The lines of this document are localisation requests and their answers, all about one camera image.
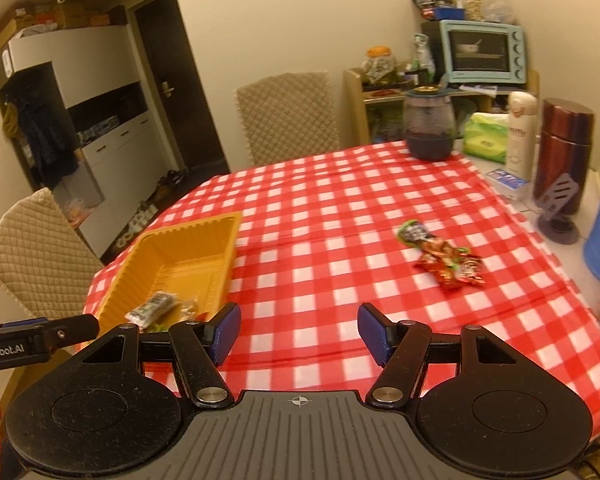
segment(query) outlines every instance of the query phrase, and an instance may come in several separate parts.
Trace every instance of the yellow plastic tray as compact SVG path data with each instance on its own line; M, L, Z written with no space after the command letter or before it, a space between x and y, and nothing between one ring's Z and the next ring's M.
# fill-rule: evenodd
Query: yellow plastic tray
M224 305L235 259L240 213L149 231L138 238L96 314L101 336L158 290L193 298L209 320ZM160 319L180 320L179 308Z

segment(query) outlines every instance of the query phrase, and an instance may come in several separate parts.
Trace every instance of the gray ribbed panel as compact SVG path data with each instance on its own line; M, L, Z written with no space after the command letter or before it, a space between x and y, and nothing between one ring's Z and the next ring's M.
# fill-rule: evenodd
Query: gray ribbed panel
M308 402L292 402L302 396ZM397 413L353 392L246 392L194 418L167 453L121 480L468 480L434 457ZM568 472L555 477L574 480ZM43 480L29 472L24 480Z

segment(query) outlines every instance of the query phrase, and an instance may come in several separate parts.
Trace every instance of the quilted chair cover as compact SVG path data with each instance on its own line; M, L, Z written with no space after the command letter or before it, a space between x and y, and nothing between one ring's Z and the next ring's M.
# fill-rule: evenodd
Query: quilted chair cover
M238 88L236 101L254 166L339 148L326 72L266 77Z
M34 317L81 314L101 268L47 188L0 219L0 286Z

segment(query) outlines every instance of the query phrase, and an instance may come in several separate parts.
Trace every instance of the metal screw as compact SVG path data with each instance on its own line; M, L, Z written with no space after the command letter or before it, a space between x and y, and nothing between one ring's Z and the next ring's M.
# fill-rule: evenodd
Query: metal screw
M208 388L202 388L196 393L196 397L201 402L207 402L208 404L215 404L216 402L222 402L229 394L224 388L218 388L216 386L209 386Z
M383 386L382 388L376 388L371 394L378 402L398 402L402 398L402 392L398 388L392 386Z

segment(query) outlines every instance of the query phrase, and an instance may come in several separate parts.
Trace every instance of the green tissue pack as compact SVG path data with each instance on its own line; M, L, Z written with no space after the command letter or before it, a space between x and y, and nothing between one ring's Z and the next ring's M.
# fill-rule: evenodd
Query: green tissue pack
M476 112L464 124L462 150L467 155L504 163L507 158L508 129L508 114Z

